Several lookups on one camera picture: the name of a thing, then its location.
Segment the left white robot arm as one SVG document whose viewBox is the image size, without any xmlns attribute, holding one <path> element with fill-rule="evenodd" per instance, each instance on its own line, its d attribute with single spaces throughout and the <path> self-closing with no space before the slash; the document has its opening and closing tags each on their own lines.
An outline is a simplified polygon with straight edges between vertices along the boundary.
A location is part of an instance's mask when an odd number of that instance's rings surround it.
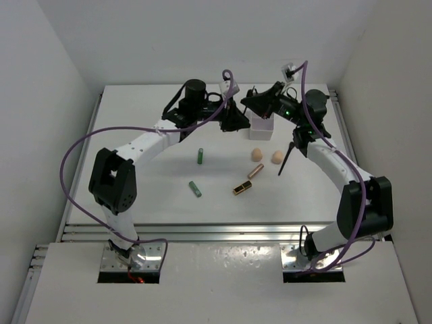
<svg viewBox="0 0 432 324">
<path fill-rule="evenodd" d="M 88 189 L 102 207 L 111 230 L 109 243 L 117 253 L 127 257 L 138 241 L 129 209 L 138 196 L 139 165 L 185 140 L 202 123 L 218 122 L 223 132 L 250 127 L 234 101 L 240 90 L 236 81 L 224 80 L 219 89 L 218 101 L 210 101 L 204 81 L 187 80 L 149 131 L 115 150 L 102 148 L 97 153 Z"/>
</svg>

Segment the small black angled brush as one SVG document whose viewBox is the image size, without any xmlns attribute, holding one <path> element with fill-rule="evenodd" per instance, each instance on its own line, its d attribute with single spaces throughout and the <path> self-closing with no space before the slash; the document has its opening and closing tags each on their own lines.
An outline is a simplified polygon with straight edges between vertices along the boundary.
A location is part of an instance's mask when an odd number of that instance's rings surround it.
<svg viewBox="0 0 432 324">
<path fill-rule="evenodd" d="M 285 165 L 286 165 L 286 163 L 288 161 L 288 158 L 289 158 L 289 156 L 290 156 L 290 154 L 291 154 L 291 152 L 292 152 L 292 150 L 294 148 L 295 148 L 294 142 L 289 143 L 288 150 L 287 150 L 287 152 L 286 152 L 286 154 L 285 154 L 285 156 L 283 158 L 283 161 L 281 163 L 281 167 L 279 168 L 279 171 L 278 171 L 278 174 L 277 174 L 278 176 L 280 176 L 282 174 L 282 172 L 284 170 L 284 167 L 285 167 Z"/>
</svg>

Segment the black fan makeup brush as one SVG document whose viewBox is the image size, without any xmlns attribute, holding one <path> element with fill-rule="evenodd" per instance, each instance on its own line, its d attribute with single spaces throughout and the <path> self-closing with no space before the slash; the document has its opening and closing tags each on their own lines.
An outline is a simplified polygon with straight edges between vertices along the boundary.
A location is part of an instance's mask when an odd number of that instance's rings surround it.
<svg viewBox="0 0 432 324">
<path fill-rule="evenodd" d="M 246 97 L 247 97 L 247 98 L 249 98 L 249 97 L 254 97 L 256 94 L 257 94 L 256 87 L 253 86 L 251 89 L 249 89 L 249 90 L 247 91 L 247 93 L 246 93 Z"/>
</svg>

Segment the beige makeup sponge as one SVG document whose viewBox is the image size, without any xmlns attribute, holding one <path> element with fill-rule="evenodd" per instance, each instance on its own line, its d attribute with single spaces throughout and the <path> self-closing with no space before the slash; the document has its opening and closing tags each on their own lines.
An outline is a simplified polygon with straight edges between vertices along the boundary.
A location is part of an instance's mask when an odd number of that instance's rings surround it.
<svg viewBox="0 0 432 324">
<path fill-rule="evenodd" d="M 263 154 L 261 149 L 254 148 L 251 152 L 251 160 L 254 162 L 259 162 L 263 159 Z"/>
<path fill-rule="evenodd" d="M 284 153 L 282 151 L 275 151 L 271 157 L 271 162 L 280 165 L 284 160 Z"/>
</svg>

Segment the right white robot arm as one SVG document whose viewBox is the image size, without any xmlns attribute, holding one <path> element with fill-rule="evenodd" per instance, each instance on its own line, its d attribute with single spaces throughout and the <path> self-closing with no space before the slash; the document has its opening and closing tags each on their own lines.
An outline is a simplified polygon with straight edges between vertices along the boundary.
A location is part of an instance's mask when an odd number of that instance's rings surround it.
<svg viewBox="0 0 432 324">
<path fill-rule="evenodd" d="M 276 82 L 265 92 L 250 89 L 241 100 L 262 119 L 278 115 L 292 122 L 294 147 L 319 166 L 341 194 L 336 220 L 306 236 L 302 251 L 309 260 L 394 226 L 390 180 L 371 175 L 337 149 L 323 123 L 328 99 L 312 89 L 302 92 L 297 101 L 284 94 L 282 82 Z"/>
</svg>

